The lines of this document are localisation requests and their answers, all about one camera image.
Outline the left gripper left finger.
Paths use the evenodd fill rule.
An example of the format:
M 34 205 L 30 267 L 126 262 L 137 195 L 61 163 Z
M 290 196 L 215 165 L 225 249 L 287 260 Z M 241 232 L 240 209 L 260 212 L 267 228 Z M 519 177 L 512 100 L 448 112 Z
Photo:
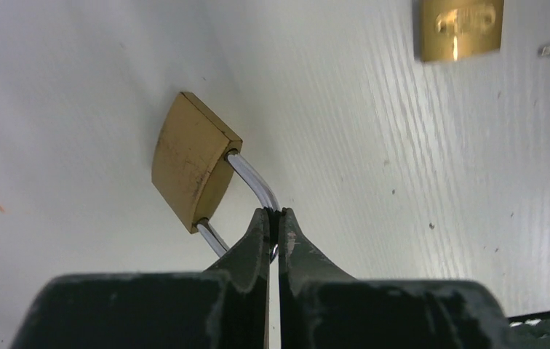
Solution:
M 36 295 L 13 348 L 265 348 L 271 210 L 201 272 L 58 276 Z

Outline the small brass padlock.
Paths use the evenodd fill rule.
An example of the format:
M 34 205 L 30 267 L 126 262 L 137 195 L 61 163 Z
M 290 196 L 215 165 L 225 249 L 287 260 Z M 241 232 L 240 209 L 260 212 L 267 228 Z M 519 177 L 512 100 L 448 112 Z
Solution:
M 424 63 L 455 62 L 501 48 L 503 0 L 426 0 L 418 8 Z

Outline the large brass padlock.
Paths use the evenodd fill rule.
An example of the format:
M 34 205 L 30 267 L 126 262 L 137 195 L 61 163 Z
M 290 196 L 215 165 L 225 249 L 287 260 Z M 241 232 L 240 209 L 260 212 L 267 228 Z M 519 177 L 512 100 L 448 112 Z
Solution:
M 270 212 L 281 207 L 270 186 L 241 155 L 243 141 L 194 93 L 175 97 L 156 143 L 151 181 L 189 233 L 221 257 L 229 249 L 210 223 L 233 175 Z

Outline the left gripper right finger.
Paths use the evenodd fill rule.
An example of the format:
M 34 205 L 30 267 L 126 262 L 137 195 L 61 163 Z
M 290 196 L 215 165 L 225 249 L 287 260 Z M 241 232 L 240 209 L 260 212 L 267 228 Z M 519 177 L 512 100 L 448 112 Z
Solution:
M 514 348 L 494 296 L 466 280 L 363 280 L 279 218 L 283 348 Z

